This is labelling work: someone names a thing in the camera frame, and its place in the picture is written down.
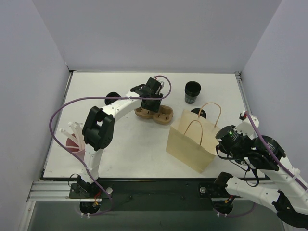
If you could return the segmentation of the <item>tan paper bag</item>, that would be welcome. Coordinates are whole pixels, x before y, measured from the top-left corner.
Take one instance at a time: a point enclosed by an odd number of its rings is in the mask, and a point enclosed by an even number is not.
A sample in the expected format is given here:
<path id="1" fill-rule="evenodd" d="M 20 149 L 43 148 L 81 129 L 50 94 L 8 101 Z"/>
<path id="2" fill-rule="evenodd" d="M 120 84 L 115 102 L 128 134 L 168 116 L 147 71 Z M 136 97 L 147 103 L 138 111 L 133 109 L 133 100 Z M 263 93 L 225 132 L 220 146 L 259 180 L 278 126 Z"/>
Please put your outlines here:
<path id="1" fill-rule="evenodd" d="M 202 173 L 217 156 L 215 138 L 220 131 L 217 123 L 220 119 L 222 108 L 215 123 L 183 109 L 180 119 L 171 124 L 166 152 L 186 164 L 194 171 Z"/>

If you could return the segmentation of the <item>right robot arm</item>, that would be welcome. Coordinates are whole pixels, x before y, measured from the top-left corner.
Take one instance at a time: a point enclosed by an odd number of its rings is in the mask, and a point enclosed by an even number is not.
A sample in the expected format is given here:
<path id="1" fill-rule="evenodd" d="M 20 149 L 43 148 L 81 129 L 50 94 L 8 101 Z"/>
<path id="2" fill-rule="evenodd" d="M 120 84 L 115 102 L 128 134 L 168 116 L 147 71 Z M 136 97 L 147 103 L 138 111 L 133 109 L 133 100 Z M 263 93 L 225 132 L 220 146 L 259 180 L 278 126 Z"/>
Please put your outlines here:
<path id="1" fill-rule="evenodd" d="M 308 184 L 293 168 L 282 147 L 272 138 L 255 139 L 239 134 L 234 126 L 226 126 L 217 134 L 217 153 L 226 154 L 226 160 L 245 164 L 254 176 L 258 172 L 270 178 L 276 189 L 251 185 L 230 173 L 221 172 L 213 190 L 218 196 L 227 193 L 238 196 L 272 210 L 280 220 L 296 228 L 308 227 Z"/>

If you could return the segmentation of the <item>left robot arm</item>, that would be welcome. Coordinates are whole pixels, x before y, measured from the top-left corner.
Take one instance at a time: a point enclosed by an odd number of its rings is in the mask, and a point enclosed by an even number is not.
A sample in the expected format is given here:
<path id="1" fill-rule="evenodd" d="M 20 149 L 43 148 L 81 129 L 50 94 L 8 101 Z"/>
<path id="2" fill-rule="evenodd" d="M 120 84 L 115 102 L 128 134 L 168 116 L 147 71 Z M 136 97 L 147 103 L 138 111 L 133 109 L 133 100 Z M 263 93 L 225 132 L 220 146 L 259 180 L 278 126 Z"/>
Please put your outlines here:
<path id="1" fill-rule="evenodd" d="M 98 186 L 94 183 L 99 177 L 99 165 L 103 150 L 111 143 L 115 123 L 129 112 L 140 107 L 157 112 L 163 94 L 163 82 L 149 78 L 145 84 L 135 86 L 123 97 L 113 100 L 107 106 L 90 109 L 82 134 L 85 142 L 85 170 L 77 179 L 80 191 L 87 198 L 97 194 Z"/>

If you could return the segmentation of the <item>brown pulp cup carrier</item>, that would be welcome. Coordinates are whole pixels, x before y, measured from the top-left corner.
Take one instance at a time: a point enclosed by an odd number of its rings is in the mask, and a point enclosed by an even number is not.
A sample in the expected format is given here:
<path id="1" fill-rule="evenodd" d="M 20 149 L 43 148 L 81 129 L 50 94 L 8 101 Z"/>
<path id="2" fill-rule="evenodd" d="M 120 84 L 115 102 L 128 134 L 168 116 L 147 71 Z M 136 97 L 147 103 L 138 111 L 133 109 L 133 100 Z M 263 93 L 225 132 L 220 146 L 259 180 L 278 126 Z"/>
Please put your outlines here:
<path id="1" fill-rule="evenodd" d="M 168 125 L 173 118 L 173 109 L 166 105 L 160 105 L 158 112 L 153 112 L 142 107 L 134 110 L 135 115 L 142 119 L 152 119 L 161 125 Z"/>

